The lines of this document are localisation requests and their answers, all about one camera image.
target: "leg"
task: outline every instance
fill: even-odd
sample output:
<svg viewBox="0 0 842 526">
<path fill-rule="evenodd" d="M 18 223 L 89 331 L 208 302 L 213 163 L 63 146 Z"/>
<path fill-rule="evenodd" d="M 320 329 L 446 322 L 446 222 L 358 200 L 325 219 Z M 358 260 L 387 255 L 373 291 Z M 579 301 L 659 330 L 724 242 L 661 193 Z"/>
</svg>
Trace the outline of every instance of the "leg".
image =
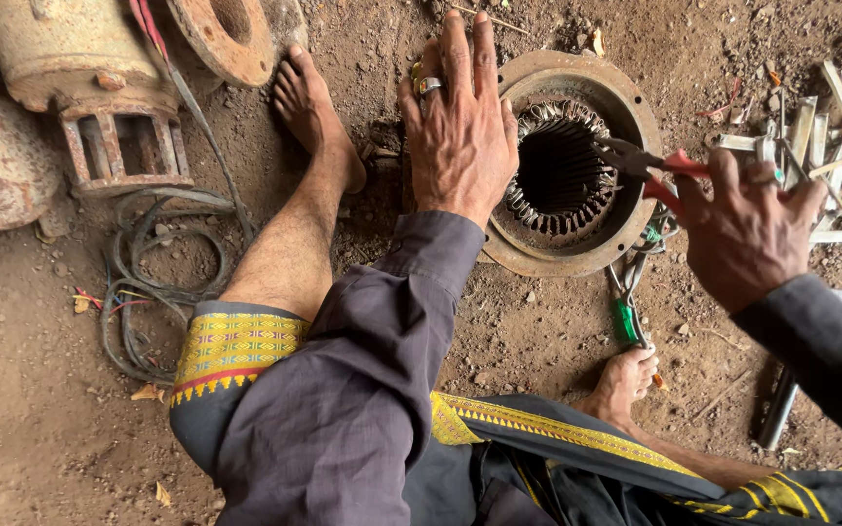
<svg viewBox="0 0 842 526">
<path fill-rule="evenodd" d="M 333 282 L 329 250 L 340 197 L 362 189 L 366 170 L 324 79 L 299 46 L 281 64 L 275 108 L 312 155 L 310 167 L 242 257 L 220 300 L 270 305 L 312 321 Z"/>
<path fill-rule="evenodd" d="M 654 353 L 654 348 L 637 347 L 611 358 L 606 363 L 600 383 L 593 389 L 591 396 L 578 400 L 571 406 L 613 425 L 647 448 L 658 451 L 723 488 L 736 489 L 750 480 L 777 471 L 685 449 L 652 436 L 636 425 L 630 416 L 630 405 L 648 394 L 651 377 L 658 371 L 658 358 Z"/>
</svg>

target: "soil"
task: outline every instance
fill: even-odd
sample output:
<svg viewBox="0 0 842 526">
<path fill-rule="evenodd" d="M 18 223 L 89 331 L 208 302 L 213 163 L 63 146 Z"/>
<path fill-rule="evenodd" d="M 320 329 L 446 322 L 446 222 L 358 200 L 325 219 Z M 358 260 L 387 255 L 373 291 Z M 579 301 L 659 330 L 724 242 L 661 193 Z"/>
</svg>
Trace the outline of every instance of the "soil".
<svg viewBox="0 0 842 526">
<path fill-rule="evenodd" d="M 605 58 L 646 94 L 666 149 L 683 147 L 702 158 L 705 140 L 718 133 L 757 135 L 763 119 L 775 115 L 766 106 L 772 85 L 757 72 L 768 60 L 775 61 L 789 90 L 790 109 L 799 96 L 817 94 L 819 108 L 830 112 L 832 123 L 838 121 L 819 64 L 829 58 L 842 66 L 842 3 L 489 4 L 479 6 L 531 32 L 497 30 L 501 63 L 537 49 L 579 53 L 591 45 L 588 35 L 602 29 Z M 357 150 L 372 143 L 399 151 L 395 86 L 424 40 L 436 34 L 443 3 L 304 0 L 302 6 L 315 62 Z M 737 128 L 694 115 L 725 104 L 735 76 L 743 82 L 738 104 L 755 99 L 747 125 Z M 267 90 L 228 87 L 202 100 L 257 225 L 287 200 L 308 162 L 269 101 Z M 226 194 L 202 133 L 188 114 L 181 119 L 194 178 Z M 330 254 L 337 274 L 383 254 L 402 211 L 400 160 L 370 155 L 367 166 L 366 190 L 344 198 Z M 94 309 L 74 314 L 74 286 L 98 297 L 105 291 L 102 251 L 114 231 L 113 202 L 78 202 L 73 235 L 54 244 L 42 244 L 31 226 L 0 233 L 0 524 L 206 525 L 222 508 L 222 496 L 171 434 L 168 406 L 130 400 L 141 383 L 121 374 L 103 354 Z M 172 222 L 178 224 L 230 239 L 228 265 L 235 264 L 241 239 L 234 220 Z M 781 468 L 840 465 L 842 431 L 804 394 L 798 395 L 779 447 L 789 453 L 754 446 L 778 365 L 698 285 L 685 263 L 684 233 L 668 247 L 666 254 L 649 259 L 636 294 L 650 320 L 667 388 L 651 390 L 633 407 L 641 426 L 687 448 L 738 460 Z M 184 284 L 204 282 L 215 272 L 209 247 L 190 240 L 145 259 L 147 272 Z M 818 246 L 811 260 L 815 272 L 842 288 L 842 245 Z M 459 304 L 456 340 L 437 388 L 474 396 L 524 391 L 578 399 L 592 389 L 605 360 L 619 351 L 608 299 L 602 272 L 535 279 L 496 264 L 477 264 Z M 181 345 L 181 325 L 151 306 L 137 317 L 153 355 L 170 365 Z M 678 329 L 684 324 L 689 330 L 682 335 Z M 739 389 L 693 418 L 745 371 L 752 375 Z M 171 507 L 155 499 L 159 483 L 170 493 Z"/>
</svg>

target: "ring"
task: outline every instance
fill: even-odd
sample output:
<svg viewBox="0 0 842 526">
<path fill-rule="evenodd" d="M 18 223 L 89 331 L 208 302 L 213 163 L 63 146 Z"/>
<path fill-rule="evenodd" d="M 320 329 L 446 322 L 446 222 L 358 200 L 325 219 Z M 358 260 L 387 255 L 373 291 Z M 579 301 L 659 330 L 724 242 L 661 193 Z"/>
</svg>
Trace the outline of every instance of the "ring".
<svg viewBox="0 0 842 526">
<path fill-rule="evenodd" d="M 431 92 L 444 86 L 443 80 L 437 77 L 425 77 L 421 79 L 418 84 L 418 92 L 424 96 L 427 92 Z"/>
</svg>

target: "sleeve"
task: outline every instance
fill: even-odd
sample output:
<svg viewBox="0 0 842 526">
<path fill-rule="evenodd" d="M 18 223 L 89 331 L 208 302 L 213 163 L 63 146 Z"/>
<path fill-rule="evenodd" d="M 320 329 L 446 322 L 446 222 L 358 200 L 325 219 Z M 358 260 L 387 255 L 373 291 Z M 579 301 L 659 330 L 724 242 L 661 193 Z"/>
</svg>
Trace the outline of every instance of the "sleeve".
<svg viewBox="0 0 842 526">
<path fill-rule="evenodd" d="M 220 524 L 408 524 L 405 472 L 485 241 L 462 216 L 402 216 L 388 255 L 334 283 L 298 352 L 266 369 L 220 449 Z"/>
<path fill-rule="evenodd" d="M 842 301 L 826 284 L 804 274 L 732 320 L 780 359 L 842 428 Z"/>
</svg>

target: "pliers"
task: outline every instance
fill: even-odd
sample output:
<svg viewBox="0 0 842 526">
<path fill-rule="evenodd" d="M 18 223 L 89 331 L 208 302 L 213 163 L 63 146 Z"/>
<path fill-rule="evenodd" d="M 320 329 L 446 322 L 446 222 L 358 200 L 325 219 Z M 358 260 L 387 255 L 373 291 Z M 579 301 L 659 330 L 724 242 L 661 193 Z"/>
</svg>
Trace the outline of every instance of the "pliers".
<svg viewBox="0 0 842 526">
<path fill-rule="evenodd" d="M 649 167 L 700 179 L 710 177 L 708 166 L 691 161 L 684 150 L 675 151 L 662 159 L 621 138 L 594 137 L 594 141 L 591 142 L 591 148 L 600 155 L 603 162 L 621 173 L 644 179 L 646 186 L 642 197 L 657 198 L 678 218 L 684 215 L 684 205 L 661 180 L 649 173 Z M 608 147 L 608 150 L 602 149 L 600 145 Z"/>
</svg>

